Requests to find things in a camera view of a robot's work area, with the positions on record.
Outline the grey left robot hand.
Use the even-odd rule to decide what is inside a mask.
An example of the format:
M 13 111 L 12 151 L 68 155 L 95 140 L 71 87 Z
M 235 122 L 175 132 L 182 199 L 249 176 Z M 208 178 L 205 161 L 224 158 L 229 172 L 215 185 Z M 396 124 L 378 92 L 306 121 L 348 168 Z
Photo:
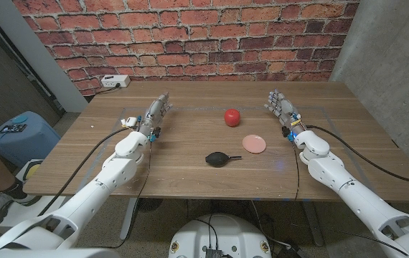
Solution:
M 165 92 L 152 102 L 141 120 L 138 131 L 145 136 L 149 136 L 154 128 L 162 124 L 164 116 L 171 109 L 169 103 L 169 93 Z

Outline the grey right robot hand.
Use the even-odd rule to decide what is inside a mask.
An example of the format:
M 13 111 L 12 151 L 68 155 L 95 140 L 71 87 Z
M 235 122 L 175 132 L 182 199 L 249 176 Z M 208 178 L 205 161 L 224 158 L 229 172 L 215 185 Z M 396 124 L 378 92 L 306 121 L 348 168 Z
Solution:
M 294 136 L 306 130 L 301 122 L 301 116 L 298 110 L 283 93 L 277 90 L 269 92 L 268 103 L 265 104 L 264 107 L 272 112 L 278 118 L 279 123 L 289 129 Z

